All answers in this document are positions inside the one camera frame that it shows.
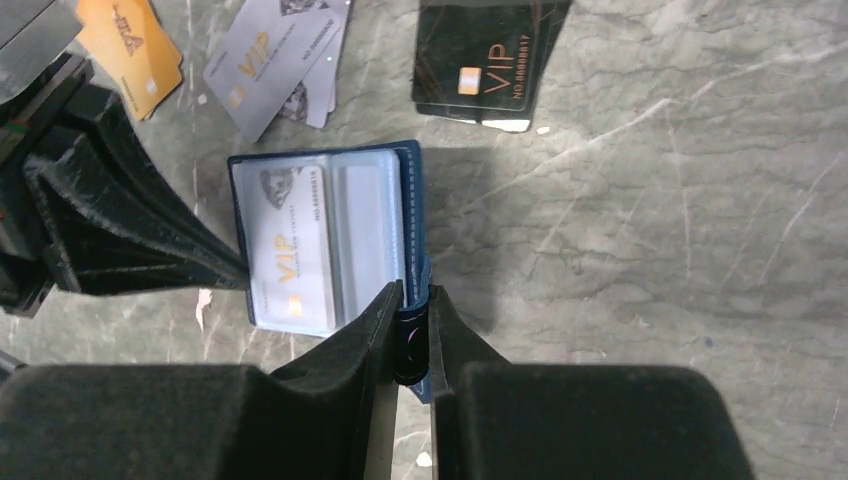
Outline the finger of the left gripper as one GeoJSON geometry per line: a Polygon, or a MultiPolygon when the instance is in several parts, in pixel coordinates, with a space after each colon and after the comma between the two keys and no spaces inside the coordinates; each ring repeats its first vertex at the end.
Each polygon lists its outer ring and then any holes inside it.
{"type": "Polygon", "coordinates": [[[62,124],[84,131],[105,154],[120,189],[211,254],[216,268],[244,275],[246,264],[192,213],[160,174],[138,138],[118,93],[85,83],[62,112],[62,124]]]}
{"type": "Polygon", "coordinates": [[[114,296],[176,288],[243,290],[248,273],[211,254],[123,192],[85,132],[51,129],[23,164],[46,234],[48,267],[66,291],[114,296]]]}

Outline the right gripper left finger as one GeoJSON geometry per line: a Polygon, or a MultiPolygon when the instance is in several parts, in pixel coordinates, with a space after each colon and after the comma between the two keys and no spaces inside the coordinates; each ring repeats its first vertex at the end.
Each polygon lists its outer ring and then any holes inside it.
{"type": "Polygon", "coordinates": [[[1,388],[5,479],[387,479],[399,283],[275,370],[37,365],[1,388]]]}

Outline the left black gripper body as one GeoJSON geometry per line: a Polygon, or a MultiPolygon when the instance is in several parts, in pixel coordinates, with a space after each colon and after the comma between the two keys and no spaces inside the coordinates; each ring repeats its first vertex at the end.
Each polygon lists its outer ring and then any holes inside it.
{"type": "Polygon", "coordinates": [[[88,59],[67,50],[81,29],[60,1],[1,4],[1,308],[9,315],[34,316],[53,286],[23,164],[93,74],[88,59]]]}

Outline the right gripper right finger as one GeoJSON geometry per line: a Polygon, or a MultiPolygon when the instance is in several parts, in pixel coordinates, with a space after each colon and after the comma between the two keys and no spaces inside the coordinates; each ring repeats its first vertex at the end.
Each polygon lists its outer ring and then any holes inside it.
{"type": "Polygon", "coordinates": [[[713,384],[662,365],[518,364],[430,290],[437,479],[750,479],[713,384]]]}

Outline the blue leather card holder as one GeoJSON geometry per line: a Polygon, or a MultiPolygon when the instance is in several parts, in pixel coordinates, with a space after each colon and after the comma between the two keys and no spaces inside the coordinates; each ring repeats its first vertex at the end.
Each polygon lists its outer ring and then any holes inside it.
{"type": "Polygon", "coordinates": [[[248,318],[257,328],[328,337],[359,316],[387,284],[400,282],[395,377],[422,402],[432,398],[426,311],[432,265],[426,251],[422,151],[415,140],[317,151],[236,155],[228,161],[238,244],[249,268],[248,318]],[[318,165],[324,171],[336,327],[325,335],[260,328],[237,198],[240,164],[318,165]]]}

